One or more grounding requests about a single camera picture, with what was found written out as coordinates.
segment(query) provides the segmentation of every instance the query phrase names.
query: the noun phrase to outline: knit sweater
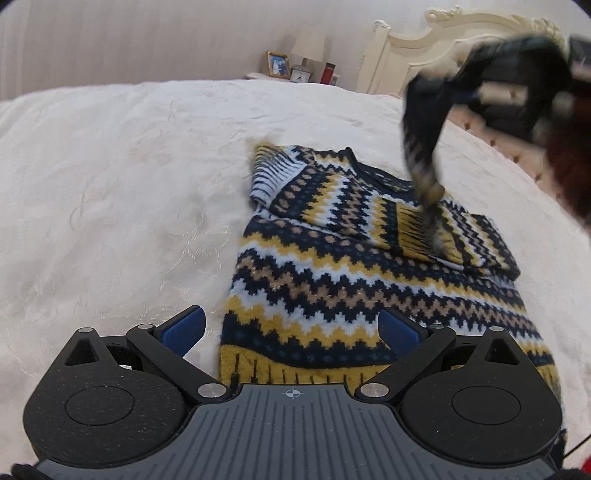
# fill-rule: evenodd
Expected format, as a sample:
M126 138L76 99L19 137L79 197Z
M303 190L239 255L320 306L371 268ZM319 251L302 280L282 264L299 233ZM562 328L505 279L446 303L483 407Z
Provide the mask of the knit sweater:
M377 314L394 306L460 335L502 326L560 396L554 361L529 320L519 269L493 222L446 194L444 255L429 246L410 182L339 152L261 144L222 327L224 383L344 382L396 360Z

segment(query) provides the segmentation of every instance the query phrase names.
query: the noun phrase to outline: gray ribbed plate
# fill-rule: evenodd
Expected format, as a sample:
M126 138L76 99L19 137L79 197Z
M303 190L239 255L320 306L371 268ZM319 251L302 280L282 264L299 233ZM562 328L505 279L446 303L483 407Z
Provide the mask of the gray ribbed plate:
M55 480L541 480L541 459L481 469L423 449L385 405L342 385L245 385L237 398L200 406L170 444L135 463L78 469L41 461Z

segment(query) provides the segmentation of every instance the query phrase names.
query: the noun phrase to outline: bed sheet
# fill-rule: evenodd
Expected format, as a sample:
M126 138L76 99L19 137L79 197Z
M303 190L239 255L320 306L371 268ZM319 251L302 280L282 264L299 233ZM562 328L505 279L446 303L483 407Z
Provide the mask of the bed sheet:
M0 471L34 461L22 409L78 327L117 335L199 304L206 337L187 359L216 374L256 142L350 146L404 177L401 112L388 96L256 80L0 103ZM591 432L589 238L481 140L448 124L438 150L450 193L494 219L521 267L519 290L560 371L572 446Z

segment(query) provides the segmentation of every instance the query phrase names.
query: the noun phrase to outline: wall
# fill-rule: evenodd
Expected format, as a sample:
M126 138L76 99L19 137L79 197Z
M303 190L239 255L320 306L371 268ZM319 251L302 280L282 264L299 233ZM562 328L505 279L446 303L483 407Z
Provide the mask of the wall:
M327 33L341 86L356 69L373 20L419 33L428 7L454 0L17 0L0 17L0 98L64 85L235 79L266 50L289 52L304 24ZM464 9L515 11L591 36L571 0L463 0Z

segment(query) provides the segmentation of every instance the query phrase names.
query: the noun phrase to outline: clock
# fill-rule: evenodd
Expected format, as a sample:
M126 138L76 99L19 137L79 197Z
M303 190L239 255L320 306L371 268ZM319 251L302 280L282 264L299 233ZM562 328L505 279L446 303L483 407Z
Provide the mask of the clock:
M310 81L310 72L293 69L291 71L290 81L294 83L308 83Z

